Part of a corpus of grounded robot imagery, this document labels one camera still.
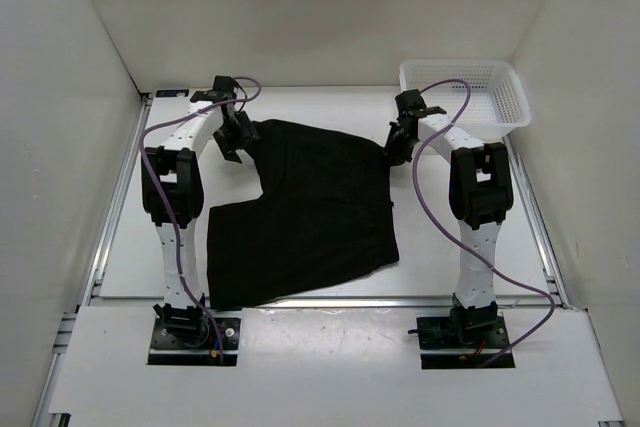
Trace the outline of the black shorts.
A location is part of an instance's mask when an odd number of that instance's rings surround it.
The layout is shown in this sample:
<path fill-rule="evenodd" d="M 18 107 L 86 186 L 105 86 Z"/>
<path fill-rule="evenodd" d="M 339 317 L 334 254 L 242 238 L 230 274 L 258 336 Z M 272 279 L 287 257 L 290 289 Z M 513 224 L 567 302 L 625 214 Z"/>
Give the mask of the black shorts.
<path fill-rule="evenodd" d="M 282 120 L 255 128 L 259 138 L 245 150 L 261 195 L 209 210 L 212 308 L 262 305 L 399 261 L 390 165 L 380 145 Z"/>

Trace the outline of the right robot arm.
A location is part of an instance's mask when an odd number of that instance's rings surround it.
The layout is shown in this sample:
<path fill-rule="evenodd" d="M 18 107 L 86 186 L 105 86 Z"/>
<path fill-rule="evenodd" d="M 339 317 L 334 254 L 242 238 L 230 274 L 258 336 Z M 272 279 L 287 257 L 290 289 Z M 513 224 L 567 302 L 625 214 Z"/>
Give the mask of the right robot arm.
<path fill-rule="evenodd" d="M 449 205 L 463 247 L 449 334 L 458 345 L 470 347 L 497 321 L 492 267 L 501 225 L 513 206 L 508 153 L 501 142 L 487 143 L 452 126 L 440 108 L 425 117 L 400 115 L 390 124 L 384 153 L 392 165 L 402 165 L 424 141 L 450 166 Z"/>

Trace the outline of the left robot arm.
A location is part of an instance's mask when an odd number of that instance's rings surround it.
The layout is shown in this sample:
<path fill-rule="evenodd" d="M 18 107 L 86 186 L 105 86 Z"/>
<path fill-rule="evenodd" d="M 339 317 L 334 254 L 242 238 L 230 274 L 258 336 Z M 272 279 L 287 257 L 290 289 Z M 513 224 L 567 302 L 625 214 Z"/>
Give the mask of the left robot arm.
<path fill-rule="evenodd" d="M 205 200 L 199 157 L 214 140 L 236 160 L 257 138 L 242 108 L 251 100 L 233 89 L 196 91 L 186 114 L 146 127 L 140 138 L 142 205 L 161 243 L 165 276 L 164 303 L 154 310 L 188 347 L 219 334 L 197 273 L 195 230 Z"/>

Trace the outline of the small dark label sticker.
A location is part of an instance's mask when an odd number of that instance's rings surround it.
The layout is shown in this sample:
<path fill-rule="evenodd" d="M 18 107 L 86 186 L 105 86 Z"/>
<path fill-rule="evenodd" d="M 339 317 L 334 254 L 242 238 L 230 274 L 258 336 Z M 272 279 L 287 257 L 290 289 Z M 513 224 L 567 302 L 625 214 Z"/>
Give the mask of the small dark label sticker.
<path fill-rule="evenodd" d="M 181 98 L 188 95 L 188 89 L 159 89 L 155 92 L 156 98 Z"/>

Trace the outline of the white plastic mesh basket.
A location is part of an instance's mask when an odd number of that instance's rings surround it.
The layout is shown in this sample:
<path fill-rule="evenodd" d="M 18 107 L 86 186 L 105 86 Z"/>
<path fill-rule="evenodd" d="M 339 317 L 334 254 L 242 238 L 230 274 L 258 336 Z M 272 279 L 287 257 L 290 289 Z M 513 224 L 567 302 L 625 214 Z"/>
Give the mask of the white plastic mesh basket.
<path fill-rule="evenodd" d="M 468 106 L 456 124 L 485 141 L 496 141 L 531 122 L 529 103 L 510 64 L 489 60 L 406 60 L 399 67 L 403 91 L 419 89 L 429 106 L 449 116 Z"/>

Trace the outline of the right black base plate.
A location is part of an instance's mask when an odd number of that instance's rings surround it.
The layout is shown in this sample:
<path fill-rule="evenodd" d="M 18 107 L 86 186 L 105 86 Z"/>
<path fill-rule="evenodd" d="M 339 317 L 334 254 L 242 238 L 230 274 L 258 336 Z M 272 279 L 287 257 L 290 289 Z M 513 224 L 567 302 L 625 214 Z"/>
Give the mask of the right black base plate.
<path fill-rule="evenodd" d="M 510 344 L 503 316 L 493 327 L 482 328 L 462 340 L 448 317 L 418 317 L 407 331 L 418 338 L 423 370 L 457 370 L 481 367 Z"/>

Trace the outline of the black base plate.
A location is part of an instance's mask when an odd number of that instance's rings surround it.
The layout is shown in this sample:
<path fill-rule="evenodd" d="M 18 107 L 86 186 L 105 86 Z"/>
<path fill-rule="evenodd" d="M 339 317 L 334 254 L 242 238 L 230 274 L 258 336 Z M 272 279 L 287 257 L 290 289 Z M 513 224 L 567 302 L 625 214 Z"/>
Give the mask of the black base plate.
<path fill-rule="evenodd" d="M 177 337 L 156 318 L 151 334 L 147 364 L 151 366 L 235 367 L 241 337 L 240 317 L 217 317 L 223 354 L 214 329 L 207 327 L 195 339 Z"/>
<path fill-rule="evenodd" d="M 482 328 L 462 340 L 448 317 L 418 317 L 407 331 L 418 338 L 423 370 L 457 370 L 481 367 L 510 344 L 503 316 L 493 327 Z"/>

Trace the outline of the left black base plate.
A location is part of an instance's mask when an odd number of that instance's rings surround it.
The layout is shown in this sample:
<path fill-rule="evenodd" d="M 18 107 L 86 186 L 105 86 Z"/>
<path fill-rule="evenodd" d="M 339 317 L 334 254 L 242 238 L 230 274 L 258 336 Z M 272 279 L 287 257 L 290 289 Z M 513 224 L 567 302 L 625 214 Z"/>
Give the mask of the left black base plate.
<path fill-rule="evenodd" d="M 151 334 L 147 364 L 151 366 L 235 367 L 241 337 L 240 317 L 217 317 L 223 354 L 214 329 L 207 327 L 195 339 L 177 337 L 156 318 Z"/>

